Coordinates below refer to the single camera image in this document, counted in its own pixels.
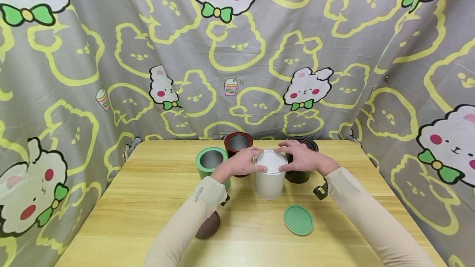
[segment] canister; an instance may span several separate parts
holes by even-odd
[[[231,133],[224,139],[224,147],[226,149],[226,153],[228,154],[228,158],[231,158],[242,149],[249,148],[253,145],[253,143],[252,137],[244,132]]]
[[[310,138],[305,136],[294,136],[290,139],[297,140],[300,143],[307,145],[307,148],[311,149],[314,152],[318,152],[318,145]],[[285,154],[288,163],[291,163],[294,158],[291,154]],[[310,178],[312,171],[287,171],[285,178],[292,183],[305,183]]]
[[[273,200],[282,194],[284,189],[285,172],[280,172],[279,167],[287,164],[287,159],[280,152],[265,149],[262,154],[254,158],[256,165],[264,165],[266,172],[254,173],[254,190],[266,200]]]
[[[204,179],[210,176],[219,164],[228,160],[228,155],[222,148],[211,147],[205,148],[196,156],[196,167],[200,174],[200,179]],[[228,180],[225,184],[226,191],[231,186],[231,180]]]

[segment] person's left hand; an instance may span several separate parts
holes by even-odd
[[[252,158],[263,152],[264,150],[254,146],[240,150],[237,154],[219,164],[211,177],[220,183],[225,183],[231,176],[244,176],[253,172],[267,171],[267,167],[252,163]]]

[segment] beige sleeve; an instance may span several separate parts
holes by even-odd
[[[223,184],[205,177],[153,242],[144,267],[177,267],[201,224],[226,200]]]
[[[385,267],[433,267],[422,248],[345,168],[326,176],[329,195]]]

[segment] green lid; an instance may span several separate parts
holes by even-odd
[[[306,236],[313,231],[313,218],[306,208],[290,205],[284,212],[285,226],[296,235]]]

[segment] fabric backdrop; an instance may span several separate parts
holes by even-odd
[[[235,131],[354,140],[448,265],[473,266],[473,0],[0,12],[0,266],[53,266],[141,141]]]

